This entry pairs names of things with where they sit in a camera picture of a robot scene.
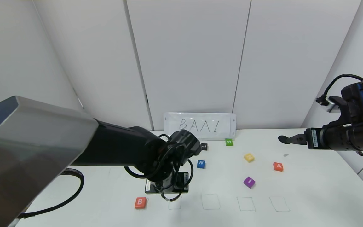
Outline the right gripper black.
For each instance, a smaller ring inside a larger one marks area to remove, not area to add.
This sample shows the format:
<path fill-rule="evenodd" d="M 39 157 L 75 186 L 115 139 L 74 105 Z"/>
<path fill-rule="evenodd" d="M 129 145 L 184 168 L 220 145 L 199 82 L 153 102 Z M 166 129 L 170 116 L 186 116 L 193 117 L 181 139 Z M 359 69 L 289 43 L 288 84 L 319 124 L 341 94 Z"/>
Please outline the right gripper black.
<path fill-rule="evenodd" d="M 307 145 L 315 150 L 350 150 L 350 125 L 324 125 L 322 128 L 307 128 L 304 134 L 292 137 L 278 136 L 284 144 Z"/>

